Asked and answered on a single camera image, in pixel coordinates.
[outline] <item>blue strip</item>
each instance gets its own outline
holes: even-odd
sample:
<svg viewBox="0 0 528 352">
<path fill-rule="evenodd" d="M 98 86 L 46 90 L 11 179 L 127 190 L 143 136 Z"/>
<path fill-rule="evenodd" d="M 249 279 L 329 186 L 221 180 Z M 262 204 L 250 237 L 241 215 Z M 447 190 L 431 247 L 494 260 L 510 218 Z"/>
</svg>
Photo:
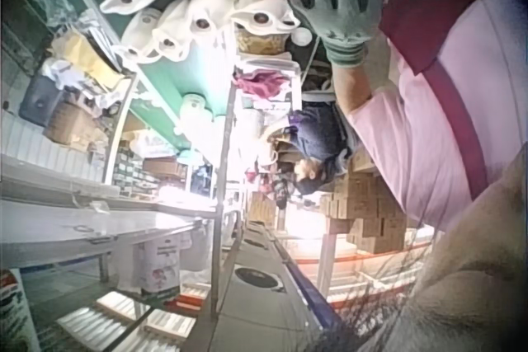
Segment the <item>blue strip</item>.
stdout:
<svg viewBox="0 0 528 352">
<path fill-rule="evenodd" d="M 291 260 L 290 255 L 285 248 L 276 241 L 275 246 L 282 258 L 286 261 L 286 268 L 290 271 L 297 286 L 308 303 L 315 317 L 324 329 L 334 327 L 341 322 L 341 318 L 333 308 L 328 304 L 325 297 L 317 290 L 315 285 L 301 272 L 299 267 Z"/>
</svg>

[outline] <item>stacked boxes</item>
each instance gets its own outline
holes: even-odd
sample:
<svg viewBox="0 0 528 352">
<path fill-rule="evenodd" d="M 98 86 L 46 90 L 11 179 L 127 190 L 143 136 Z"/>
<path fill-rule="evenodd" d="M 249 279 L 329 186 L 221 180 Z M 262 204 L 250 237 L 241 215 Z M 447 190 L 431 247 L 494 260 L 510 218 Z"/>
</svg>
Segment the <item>stacked boxes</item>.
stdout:
<svg viewBox="0 0 528 352">
<path fill-rule="evenodd" d="M 154 198 L 158 193 L 159 179 L 142 168 L 141 159 L 126 147 L 119 147 L 115 159 L 113 184 L 121 188 L 124 197 Z"/>
<path fill-rule="evenodd" d="M 322 197 L 320 210 L 328 218 L 327 232 L 348 234 L 359 250 L 403 249 L 407 219 L 381 177 L 349 172 L 336 180 L 333 194 Z"/>
<path fill-rule="evenodd" d="M 346 239 L 356 245 L 358 250 L 369 253 L 401 251 L 406 229 L 407 220 L 405 218 L 357 218 Z"/>
</svg>

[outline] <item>green glove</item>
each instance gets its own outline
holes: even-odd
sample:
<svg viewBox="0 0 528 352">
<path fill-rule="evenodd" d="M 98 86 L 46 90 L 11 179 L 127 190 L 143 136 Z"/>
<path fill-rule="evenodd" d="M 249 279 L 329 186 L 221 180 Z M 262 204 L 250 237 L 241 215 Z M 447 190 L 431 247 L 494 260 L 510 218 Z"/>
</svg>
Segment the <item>green glove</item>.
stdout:
<svg viewBox="0 0 528 352">
<path fill-rule="evenodd" d="M 288 0 L 302 22 L 321 37 L 328 60 L 357 66 L 381 20 L 383 0 Z"/>
</svg>

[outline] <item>pink shirt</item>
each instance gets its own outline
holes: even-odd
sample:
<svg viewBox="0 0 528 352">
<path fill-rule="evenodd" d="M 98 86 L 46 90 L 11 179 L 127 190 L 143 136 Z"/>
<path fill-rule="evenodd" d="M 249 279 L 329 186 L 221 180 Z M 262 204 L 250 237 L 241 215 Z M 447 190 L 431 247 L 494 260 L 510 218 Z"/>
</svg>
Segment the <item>pink shirt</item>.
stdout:
<svg viewBox="0 0 528 352">
<path fill-rule="evenodd" d="M 400 95 L 377 91 L 348 120 L 406 214 L 446 229 L 471 202 L 464 165 L 438 100 L 424 89 L 425 78 L 398 57 Z"/>
<path fill-rule="evenodd" d="M 528 10 L 522 0 L 476 0 L 438 59 L 456 86 L 483 152 L 488 183 L 521 150 L 528 125 Z M 376 92 L 348 115 L 409 217 L 446 230 L 471 202 L 449 121 L 422 74 L 398 54 L 399 95 Z"/>
</svg>

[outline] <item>white shelf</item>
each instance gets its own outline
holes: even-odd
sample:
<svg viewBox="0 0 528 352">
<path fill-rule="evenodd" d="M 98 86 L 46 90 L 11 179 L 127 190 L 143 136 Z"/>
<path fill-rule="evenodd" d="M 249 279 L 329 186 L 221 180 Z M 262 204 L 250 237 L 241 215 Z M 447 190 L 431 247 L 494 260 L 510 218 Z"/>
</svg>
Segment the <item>white shelf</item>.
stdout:
<svg viewBox="0 0 528 352">
<path fill-rule="evenodd" d="M 194 218 L 154 211 L 57 208 L 2 200 L 2 264 L 23 268 L 94 256 L 194 228 Z"/>
</svg>

